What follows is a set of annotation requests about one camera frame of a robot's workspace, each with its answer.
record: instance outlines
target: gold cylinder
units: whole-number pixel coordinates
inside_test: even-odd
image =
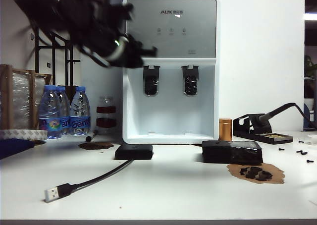
[[[219,140],[232,141],[232,119],[230,118],[219,119]]]

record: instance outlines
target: white table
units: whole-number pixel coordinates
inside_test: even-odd
[[[259,143],[264,162],[285,171],[284,184],[237,179],[225,164],[202,163],[198,146],[154,145],[151,160],[134,161],[101,182],[45,203],[44,190],[81,183],[124,162],[113,160],[118,144],[84,150],[77,145],[85,137],[48,140],[1,160],[1,224],[316,225],[317,146],[298,143],[308,142],[309,132],[284,133],[294,142]]]

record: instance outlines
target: water dispenser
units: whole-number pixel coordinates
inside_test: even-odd
[[[217,0],[124,0],[127,33],[157,57],[123,70],[126,143],[218,139]]]

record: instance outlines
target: black rack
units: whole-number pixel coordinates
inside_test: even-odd
[[[80,62],[80,60],[74,60],[73,57],[73,50],[74,47],[71,44],[71,42],[67,39],[64,39],[60,35],[51,32],[52,37],[54,38],[54,41],[52,41],[51,46],[40,46],[40,37],[39,37],[39,28],[36,27],[35,29],[35,72],[39,73],[39,51],[41,49],[51,49],[52,50],[52,75],[53,75],[53,85],[56,84],[56,68],[55,68],[55,51],[56,49],[64,49],[65,51],[65,86],[68,85],[68,64],[70,64],[70,86],[73,86],[73,72],[74,72],[74,62]],[[55,39],[58,38],[61,41],[64,42],[64,46],[59,46],[56,44]]]

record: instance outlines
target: water dispenser tap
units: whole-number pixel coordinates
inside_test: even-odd
[[[184,79],[184,94],[187,96],[197,94],[197,81],[199,78],[198,66],[182,66]]]

